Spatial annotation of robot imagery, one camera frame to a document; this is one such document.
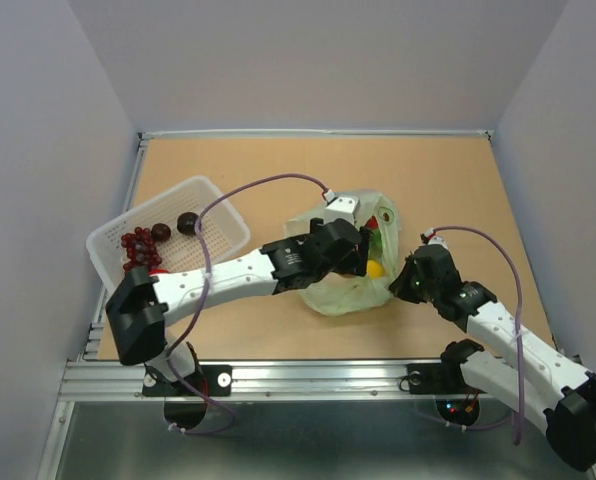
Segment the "translucent green plastic bag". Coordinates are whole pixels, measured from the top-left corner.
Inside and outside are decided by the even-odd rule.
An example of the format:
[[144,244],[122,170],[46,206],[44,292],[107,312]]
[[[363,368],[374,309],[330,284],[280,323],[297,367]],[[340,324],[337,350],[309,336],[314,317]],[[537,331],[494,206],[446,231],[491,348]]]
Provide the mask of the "translucent green plastic bag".
[[[366,311],[387,303],[391,298],[388,285],[395,279],[400,268],[400,216],[392,200],[384,193],[371,189],[343,191],[336,193],[334,198],[338,196],[358,197],[359,208],[354,225],[356,229],[365,227],[372,216],[377,218],[379,229],[371,231],[368,260],[381,263],[386,276],[372,279],[368,275],[341,276],[331,273],[301,292],[301,297],[308,307],[330,317]],[[309,233],[310,220],[322,218],[327,204],[324,203],[287,220],[284,225],[285,235]]]

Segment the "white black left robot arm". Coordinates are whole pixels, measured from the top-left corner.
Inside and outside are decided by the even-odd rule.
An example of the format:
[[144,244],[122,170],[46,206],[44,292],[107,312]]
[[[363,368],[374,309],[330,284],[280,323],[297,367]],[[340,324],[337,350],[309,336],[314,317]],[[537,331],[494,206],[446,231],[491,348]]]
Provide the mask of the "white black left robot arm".
[[303,290],[331,273],[364,276],[370,230],[344,219],[311,221],[310,231],[268,243],[210,269],[125,275],[105,310],[118,359],[147,363],[167,348],[166,328],[200,310],[249,297]]

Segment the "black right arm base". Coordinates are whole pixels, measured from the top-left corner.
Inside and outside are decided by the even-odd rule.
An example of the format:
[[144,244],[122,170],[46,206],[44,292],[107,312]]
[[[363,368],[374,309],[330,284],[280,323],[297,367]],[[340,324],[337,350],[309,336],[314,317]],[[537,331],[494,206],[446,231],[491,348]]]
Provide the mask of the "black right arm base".
[[471,390],[460,367],[485,348],[470,339],[451,342],[435,362],[412,362],[405,365],[406,374],[399,379],[400,391],[412,395],[466,394]]

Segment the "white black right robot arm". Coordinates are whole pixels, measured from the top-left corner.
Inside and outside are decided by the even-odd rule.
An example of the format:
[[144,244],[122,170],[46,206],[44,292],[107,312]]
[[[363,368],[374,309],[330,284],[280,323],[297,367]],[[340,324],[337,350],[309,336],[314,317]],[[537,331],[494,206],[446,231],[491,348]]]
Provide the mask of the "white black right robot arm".
[[584,472],[596,464],[596,372],[518,325],[483,285],[462,280],[445,245],[415,250],[389,290],[430,303],[469,336],[450,343],[434,370],[415,370],[411,391],[482,391],[531,422],[569,467]]

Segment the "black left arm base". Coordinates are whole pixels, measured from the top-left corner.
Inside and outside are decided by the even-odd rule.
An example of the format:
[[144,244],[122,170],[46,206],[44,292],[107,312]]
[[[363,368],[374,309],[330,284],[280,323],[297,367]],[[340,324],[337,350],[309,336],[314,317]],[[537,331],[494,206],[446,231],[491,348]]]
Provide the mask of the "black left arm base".
[[233,369],[228,364],[202,366],[189,342],[180,344],[171,357],[163,351],[145,364],[142,394],[145,397],[193,395],[179,378],[212,397],[228,397],[232,390]]

